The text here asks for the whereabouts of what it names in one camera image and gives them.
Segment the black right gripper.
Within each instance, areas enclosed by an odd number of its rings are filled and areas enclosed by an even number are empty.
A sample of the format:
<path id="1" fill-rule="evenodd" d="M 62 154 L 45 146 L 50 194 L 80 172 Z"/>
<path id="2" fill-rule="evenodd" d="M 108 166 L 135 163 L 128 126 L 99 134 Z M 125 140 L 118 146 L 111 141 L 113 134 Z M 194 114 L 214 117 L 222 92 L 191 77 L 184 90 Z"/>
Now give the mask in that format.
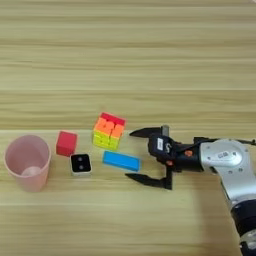
<path id="1" fill-rule="evenodd" d="M 153 133 L 161 133 L 167 138 L 167 141 L 164 143 L 166 177 L 164 179 L 155 179 L 144 174 L 126 173 L 128 178 L 145 186 L 171 190 L 173 187 L 172 180 L 174 172 L 181 172 L 184 169 L 197 172 L 202 171 L 200 161 L 200 142 L 198 139 L 195 139 L 193 144 L 177 142 L 169 137 L 169 127 L 167 125 L 134 130 L 130 133 L 130 136 L 149 138 Z"/>

